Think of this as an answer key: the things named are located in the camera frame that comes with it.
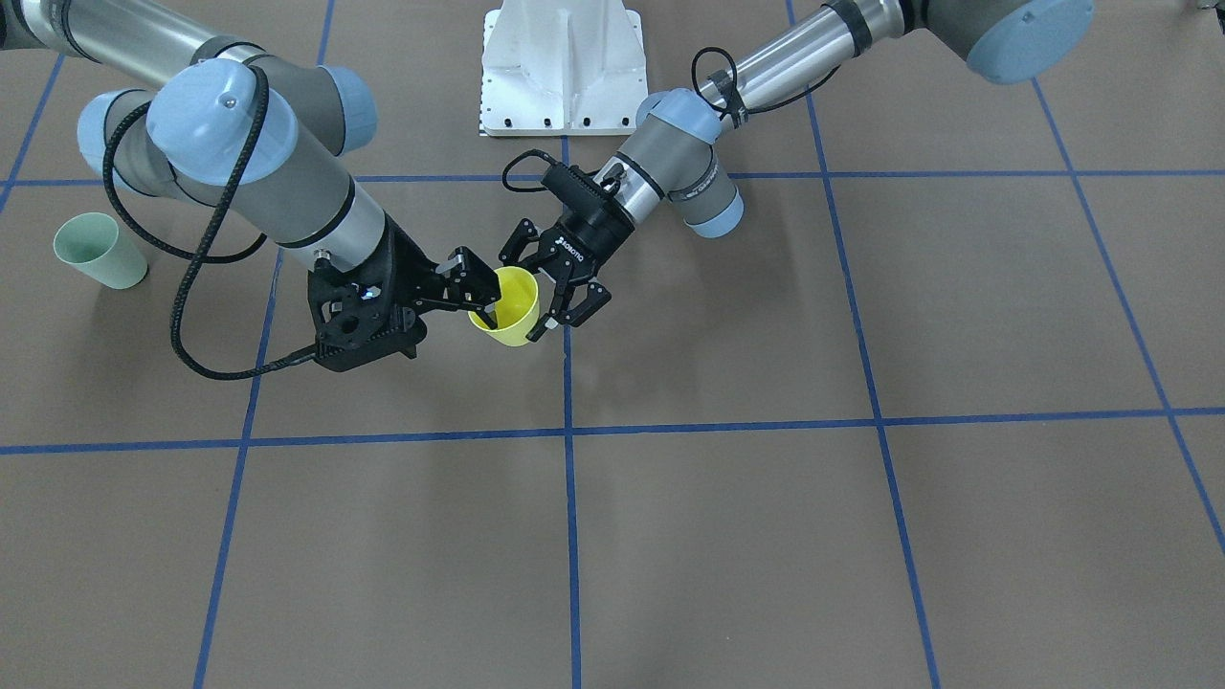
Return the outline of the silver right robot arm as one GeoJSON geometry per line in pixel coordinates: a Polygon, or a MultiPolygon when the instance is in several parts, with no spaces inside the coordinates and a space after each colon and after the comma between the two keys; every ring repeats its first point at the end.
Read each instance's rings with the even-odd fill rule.
{"type": "Polygon", "coordinates": [[[342,166],[377,129],[353,71],[295,65],[154,1],[5,1],[2,48],[138,78],[86,105],[80,153],[110,191],[241,215],[309,268],[325,329],[415,330],[432,309],[496,321],[495,272],[466,248],[430,260],[342,166]]]}

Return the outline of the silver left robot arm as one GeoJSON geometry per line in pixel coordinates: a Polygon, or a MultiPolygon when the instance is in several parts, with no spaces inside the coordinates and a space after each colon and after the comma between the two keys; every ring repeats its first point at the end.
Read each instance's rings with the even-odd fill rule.
{"type": "Polygon", "coordinates": [[[973,74],[996,85],[1028,81],[1087,36],[1091,1],[824,1],[809,18],[688,88],[649,94],[635,134],[597,170],[546,158],[540,189],[564,215],[539,228],[521,221],[500,257],[524,297],[503,295],[474,322],[519,347],[579,326],[610,300],[598,280],[657,206],[666,202],[698,235],[726,235],[744,196],[715,152],[723,134],[804,101],[838,69],[882,42],[918,29],[936,36],[973,74]]]}

